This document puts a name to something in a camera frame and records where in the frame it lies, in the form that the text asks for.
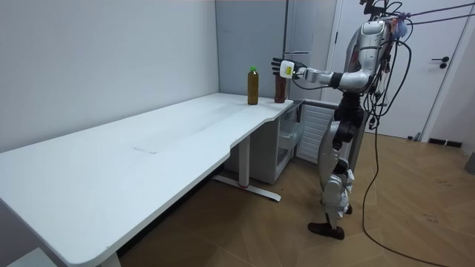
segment robot elbow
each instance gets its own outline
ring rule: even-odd
[[[371,76],[363,71],[344,73],[340,81],[340,89],[350,93],[363,93],[371,84]]]

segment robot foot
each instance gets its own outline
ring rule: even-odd
[[[347,212],[345,212],[345,214],[347,215],[353,214],[353,207],[351,206],[351,204],[348,204],[348,209],[347,209]]]
[[[309,230],[312,233],[321,235],[323,237],[333,237],[337,240],[344,239],[344,230],[341,227],[337,227],[336,229],[332,229],[332,226],[329,222],[326,223],[314,223],[311,222],[308,225]]]

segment desk leg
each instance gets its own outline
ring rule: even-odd
[[[281,196],[265,191],[260,188],[256,188],[252,185],[249,185],[249,152],[251,150],[251,136],[246,137],[243,141],[239,143],[239,182],[234,181],[233,179],[222,177],[220,175],[215,176],[213,179],[224,182],[228,185],[241,188],[243,190],[259,194],[263,197],[268,197],[273,201],[281,201]]]
[[[119,257],[114,252],[107,260],[105,260],[99,267],[120,267]]]

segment desk base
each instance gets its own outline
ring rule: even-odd
[[[228,185],[232,185],[234,187],[237,187],[237,188],[240,188],[240,189],[243,189],[243,190],[258,194],[258,195],[261,195],[263,197],[268,197],[272,201],[276,201],[276,202],[281,201],[281,196],[277,195],[276,193],[265,191],[263,189],[256,188],[252,185],[249,185],[247,188],[243,188],[239,185],[239,182],[234,181],[233,179],[230,179],[230,178],[222,177],[220,175],[217,175],[217,176],[213,177],[213,179],[215,179],[217,181],[220,181],[220,182],[224,182]]]

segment brown bottle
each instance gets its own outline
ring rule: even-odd
[[[251,71],[247,74],[247,104],[257,105],[259,100],[259,74],[255,71],[255,66],[251,66]]]
[[[285,102],[285,87],[287,86],[287,80],[280,75],[275,76],[275,97],[276,103]]]

